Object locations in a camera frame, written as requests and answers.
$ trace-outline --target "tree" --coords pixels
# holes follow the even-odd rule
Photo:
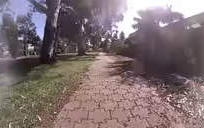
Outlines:
[[[2,15],[2,24],[0,25],[0,31],[6,38],[7,46],[9,48],[11,56],[13,58],[16,58],[19,47],[18,30],[17,24],[10,14],[4,13]]]
[[[124,40],[124,39],[125,39],[125,33],[124,33],[123,31],[120,33],[119,38],[120,38],[121,40]]]
[[[17,17],[17,26],[19,38],[22,39],[24,55],[27,55],[27,44],[37,46],[41,39],[37,35],[36,26],[31,20],[32,14],[19,15]]]
[[[28,0],[34,11],[46,14],[46,25],[41,50],[41,62],[50,63],[53,60],[53,46],[56,40],[57,21],[61,8],[73,8],[77,29],[75,38],[78,39],[79,54],[84,54],[83,25],[86,19],[93,21],[94,24],[104,26],[111,30],[113,22],[123,18],[123,10],[126,9],[125,0]]]

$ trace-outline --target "lawn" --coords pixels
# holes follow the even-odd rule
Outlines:
[[[74,56],[53,65],[40,65],[22,81],[0,86],[0,128],[51,127],[95,56]],[[6,76],[11,74],[1,75],[0,81],[11,82]]]

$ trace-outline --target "paving stone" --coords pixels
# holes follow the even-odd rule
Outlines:
[[[138,94],[140,93],[139,90],[135,87],[130,87],[129,90],[127,90],[129,93],[135,93]]]
[[[118,86],[117,85],[108,85],[107,86],[107,89],[110,89],[110,90],[116,90],[116,89],[118,89]]]
[[[134,93],[126,93],[123,95],[125,97],[125,99],[129,100],[129,101],[133,101],[133,100],[137,100],[139,99],[139,96],[137,94]]]
[[[121,101],[124,99],[124,97],[121,94],[111,94],[108,96],[108,99],[113,101]]]
[[[73,122],[80,122],[81,119],[87,119],[87,112],[82,109],[76,109],[70,111],[67,115],[67,118]]]
[[[102,102],[104,100],[107,100],[107,96],[103,94],[95,94],[92,96],[92,100],[94,100],[95,102]]]
[[[53,128],[73,128],[74,123],[70,122],[68,119],[59,119],[55,122]]]
[[[133,101],[129,101],[129,100],[122,100],[118,102],[118,105],[119,107],[125,108],[125,109],[132,109],[134,106],[136,106]]]
[[[102,123],[109,118],[110,113],[104,109],[95,109],[93,112],[89,112],[89,119],[93,120],[94,123]]]
[[[91,99],[90,95],[87,95],[87,94],[76,96],[76,100],[82,101],[82,102],[85,102],[85,101],[90,100],[90,99]]]
[[[120,89],[124,89],[124,90],[129,90],[130,86],[129,85],[121,85],[119,86]]]
[[[76,123],[74,128],[98,128],[99,124],[93,123],[92,120],[83,120],[80,123]]]
[[[82,102],[81,108],[83,110],[93,111],[94,109],[99,108],[99,103],[96,103],[93,100]]]
[[[147,121],[149,122],[149,124],[150,124],[152,127],[165,124],[165,122],[163,121],[163,119],[160,118],[159,116],[157,116],[156,114],[150,115],[149,118],[147,118]]]
[[[118,103],[112,100],[106,100],[100,103],[100,108],[104,108],[106,111],[114,110],[116,107],[118,107]]]
[[[116,58],[97,57],[54,128],[184,128],[179,113],[159,98],[155,86],[129,86],[120,75],[109,74],[115,69],[107,67]]]
[[[100,128],[125,128],[122,124],[118,123],[116,119],[106,120],[106,123],[101,124]]]
[[[131,117],[131,113],[129,110],[116,108],[114,111],[111,111],[111,118],[117,119],[118,122],[128,121],[129,117]]]
[[[149,124],[146,119],[139,119],[138,117],[130,118],[128,128],[148,128]]]
[[[149,87],[142,87],[140,89],[141,92],[144,92],[144,93],[150,93],[152,90],[149,88]]]
[[[79,106],[80,106],[80,101],[71,101],[64,106],[64,109],[65,110],[74,110],[74,109],[79,108]]]
[[[120,88],[115,90],[115,92],[118,93],[118,94],[121,94],[121,95],[127,93],[127,91],[125,89],[120,89]]]
[[[149,104],[149,100],[146,101],[146,99],[138,99],[135,101],[135,103],[138,106],[142,106],[144,108],[150,107],[151,105]]]
[[[85,94],[85,89],[78,89],[77,91],[75,91],[76,95],[83,95]]]
[[[100,93],[100,89],[89,89],[86,90],[86,94],[88,95],[95,95],[95,94],[99,94]]]
[[[63,108],[63,109],[58,113],[57,119],[59,120],[59,119],[61,119],[61,118],[66,118],[67,114],[68,114],[68,111]]]
[[[149,117],[149,110],[143,107],[135,107],[132,111],[134,116],[140,117],[140,119],[144,119]]]
[[[104,95],[111,95],[113,94],[113,90],[110,90],[110,89],[103,89],[100,91],[100,93],[104,94]]]

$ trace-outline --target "tree trunk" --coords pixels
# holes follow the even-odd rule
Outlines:
[[[82,38],[78,39],[78,55],[79,56],[86,55],[86,50]]]
[[[47,19],[44,28],[44,38],[41,49],[41,63],[49,64],[54,59],[54,43],[57,27],[58,14],[60,10],[61,0],[46,0],[47,4]]]

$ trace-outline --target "grass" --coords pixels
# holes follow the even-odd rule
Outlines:
[[[94,55],[40,65],[6,88],[0,103],[0,128],[51,127],[69,95],[81,82]]]

